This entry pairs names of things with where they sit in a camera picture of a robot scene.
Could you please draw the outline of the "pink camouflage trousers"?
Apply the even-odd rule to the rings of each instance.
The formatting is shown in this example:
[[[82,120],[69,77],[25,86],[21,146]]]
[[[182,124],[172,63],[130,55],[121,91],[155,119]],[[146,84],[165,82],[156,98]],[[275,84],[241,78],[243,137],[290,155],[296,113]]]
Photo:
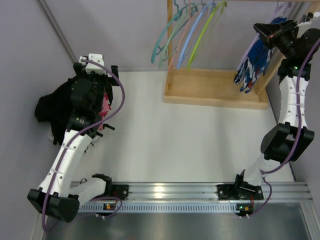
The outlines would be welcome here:
[[[111,108],[111,104],[109,101],[109,97],[108,97],[107,93],[104,93],[103,101],[102,101],[102,109],[101,109],[99,115],[104,120],[111,110],[112,110],[112,108]]]

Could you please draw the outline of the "black trousers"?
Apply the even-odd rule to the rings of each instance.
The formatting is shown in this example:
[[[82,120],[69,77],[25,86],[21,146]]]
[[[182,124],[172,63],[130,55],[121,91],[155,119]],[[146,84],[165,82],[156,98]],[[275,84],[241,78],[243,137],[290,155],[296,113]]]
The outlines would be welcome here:
[[[101,105],[73,105],[72,78],[60,85],[53,93],[40,97],[34,115],[38,122],[51,126],[53,144],[62,145],[65,133],[81,130],[102,120]]]

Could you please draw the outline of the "lime green hanger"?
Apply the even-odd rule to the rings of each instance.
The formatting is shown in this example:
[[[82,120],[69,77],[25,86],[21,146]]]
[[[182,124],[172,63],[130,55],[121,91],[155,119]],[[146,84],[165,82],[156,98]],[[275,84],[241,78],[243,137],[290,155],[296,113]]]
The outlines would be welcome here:
[[[227,7],[227,2],[225,0],[223,0],[222,2],[215,4],[214,1],[211,1],[209,3],[207,3],[205,5],[205,7],[202,9],[202,11],[199,13],[199,15],[197,16],[195,22],[193,23],[193,26],[191,28],[191,30],[188,33],[187,39],[185,41],[185,44],[182,48],[179,60],[178,60],[178,64],[177,67],[180,67],[181,63],[184,61],[184,56],[185,56],[185,50],[191,40],[191,37],[194,35],[194,31],[198,28],[198,24],[201,21],[201,19],[204,17],[205,12],[208,10],[208,8],[211,7],[210,9],[210,15],[208,17],[208,19],[206,20],[198,38],[197,41],[195,42],[191,55],[189,57],[186,69],[189,70],[191,67],[191,64],[193,63],[193,61],[195,60],[199,50],[202,48],[205,40],[207,39],[207,37],[209,36],[209,34],[211,33],[211,31],[213,30],[213,28],[215,27],[216,23],[219,21],[221,15],[223,14],[225,8]],[[208,34],[205,35],[208,26],[211,24],[211,21],[213,20],[214,16],[216,15],[217,11],[220,10],[220,14],[217,17],[217,19],[215,20],[214,24],[212,25],[211,29],[209,30]]]

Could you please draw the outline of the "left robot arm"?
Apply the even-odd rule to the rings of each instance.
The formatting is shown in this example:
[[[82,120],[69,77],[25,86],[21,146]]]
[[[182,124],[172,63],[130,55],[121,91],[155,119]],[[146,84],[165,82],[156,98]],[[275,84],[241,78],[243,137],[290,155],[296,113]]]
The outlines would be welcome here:
[[[73,69],[73,78],[42,96],[36,105],[36,119],[50,123],[53,143],[60,149],[39,187],[27,195],[42,218],[66,223],[73,221],[79,208],[90,200],[119,200],[112,179],[104,174],[94,174],[86,182],[71,186],[83,154],[102,136],[107,120],[115,116],[110,105],[113,87],[122,87],[118,67],[106,68],[102,54],[90,53],[74,62]]]

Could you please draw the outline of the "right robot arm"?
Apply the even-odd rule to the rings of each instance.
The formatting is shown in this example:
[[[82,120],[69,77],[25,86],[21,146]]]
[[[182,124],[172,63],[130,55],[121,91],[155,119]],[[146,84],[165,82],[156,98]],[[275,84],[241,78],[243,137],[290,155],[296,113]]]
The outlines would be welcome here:
[[[284,59],[278,68],[281,106],[279,119],[262,139],[261,156],[236,175],[226,199],[262,200],[262,183],[289,162],[296,161],[315,137],[305,118],[306,90],[311,60],[320,48],[320,30],[311,22],[256,23],[254,30],[269,50],[277,48]]]

